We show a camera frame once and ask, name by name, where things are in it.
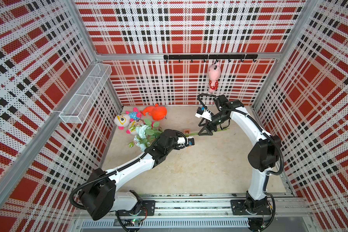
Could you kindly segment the artificial flower bouquet green stems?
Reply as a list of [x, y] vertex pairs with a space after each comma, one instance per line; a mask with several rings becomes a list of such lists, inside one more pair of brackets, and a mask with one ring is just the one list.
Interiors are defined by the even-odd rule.
[[152, 145], [163, 132], [158, 121], [151, 121], [149, 119], [144, 119], [143, 121], [145, 124], [136, 129], [138, 134], [134, 135], [133, 141], [129, 143], [130, 148], [137, 146], [142, 152]]

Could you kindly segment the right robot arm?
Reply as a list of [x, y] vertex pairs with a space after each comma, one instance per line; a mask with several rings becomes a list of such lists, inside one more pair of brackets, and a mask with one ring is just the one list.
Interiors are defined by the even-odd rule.
[[205, 93], [199, 94], [197, 100], [202, 105], [195, 115], [202, 119], [198, 124], [201, 127], [198, 135], [212, 136], [218, 129], [224, 129], [222, 123], [234, 121], [251, 141], [253, 148], [247, 159], [253, 168], [252, 178], [241, 209], [251, 215], [266, 212], [269, 207], [266, 193], [269, 177], [283, 172], [281, 139], [264, 130], [239, 100], [230, 101], [225, 95]]

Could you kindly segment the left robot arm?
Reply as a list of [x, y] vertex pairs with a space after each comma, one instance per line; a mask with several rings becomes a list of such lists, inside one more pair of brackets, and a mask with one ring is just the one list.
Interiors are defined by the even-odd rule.
[[94, 170], [85, 183], [72, 190], [69, 202], [78, 209], [86, 210], [93, 220], [100, 220], [113, 211], [138, 215], [144, 209], [142, 198], [134, 190], [121, 192], [120, 188], [164, 162], [171, 151], [194, 144], [193, 137], [166, 129], [135, 159], [107, 171], [101, 168]]

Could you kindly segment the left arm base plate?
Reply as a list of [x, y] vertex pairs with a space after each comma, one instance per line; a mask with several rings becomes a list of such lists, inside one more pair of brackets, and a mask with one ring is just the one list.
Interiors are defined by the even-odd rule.
[[154, 200], [146, 200], [142, 202], [138, 202], [136, 206], [130, 210], [119, 210], [119, 216], [127, 217], [127, 216], [153, 216], [155, 213], [155, 205], [156, 201]]

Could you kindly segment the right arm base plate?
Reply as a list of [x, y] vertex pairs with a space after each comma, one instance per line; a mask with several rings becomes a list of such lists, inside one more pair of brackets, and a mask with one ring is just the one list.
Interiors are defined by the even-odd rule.
[[254, 201], [253, 199], [231, 200], [231, 210], [233, 215], [249, 216], [249, 215], [271, 215], [272, 210], [267, 200]]

